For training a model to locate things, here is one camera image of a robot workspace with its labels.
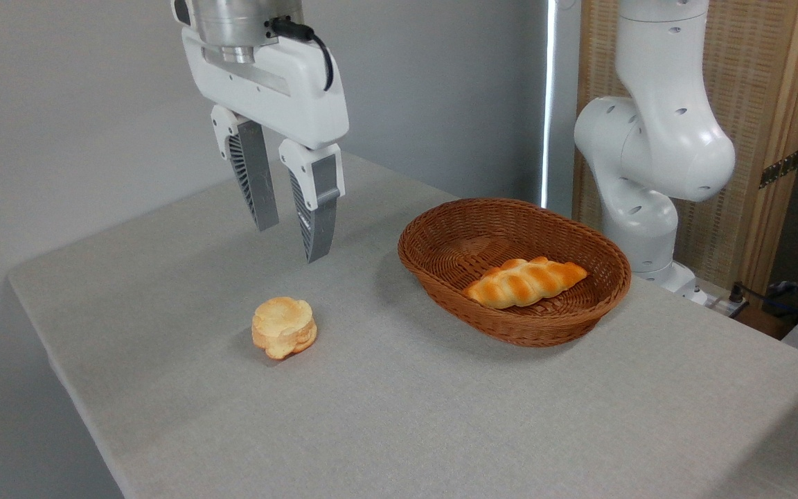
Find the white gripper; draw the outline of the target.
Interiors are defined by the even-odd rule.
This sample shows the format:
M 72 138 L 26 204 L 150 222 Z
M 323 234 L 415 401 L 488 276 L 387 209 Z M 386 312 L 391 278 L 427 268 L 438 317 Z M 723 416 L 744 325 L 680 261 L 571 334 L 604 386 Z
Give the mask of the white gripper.
M 208 61 L 213 48 L 191 28 L 183 28 L 181 41 L 197 88 L 218 104 L 210 114 L 213 132 L 257 230 L 279 222 L 263 125 L 288 138 L 278 153 L 290 170 L 306 259 L 323 258 L 335 234 L 338 199 L 345 195 L 342 152 L 333 144 L 349 130 L 337 63 L 332 85 L 324 89 L 326 63 L 314 42 L 283 37 L 256 48 L 253 63 L 238 64 Z

